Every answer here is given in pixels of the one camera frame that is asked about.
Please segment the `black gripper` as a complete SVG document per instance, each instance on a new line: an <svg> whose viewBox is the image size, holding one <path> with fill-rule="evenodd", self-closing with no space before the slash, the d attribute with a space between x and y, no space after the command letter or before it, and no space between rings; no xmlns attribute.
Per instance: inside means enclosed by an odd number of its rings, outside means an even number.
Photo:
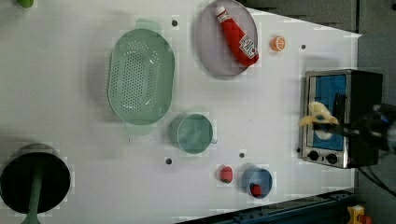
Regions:
<svg viewBox="0 0 396 224"><path fill-rule="evenodd" d="M359 131L365 143L372 149L392 149L392 105L374 105L373 110L360 117L353 127ZM355 131L343 125L315 123L313 129L343 136L354 135Z"/></svg>

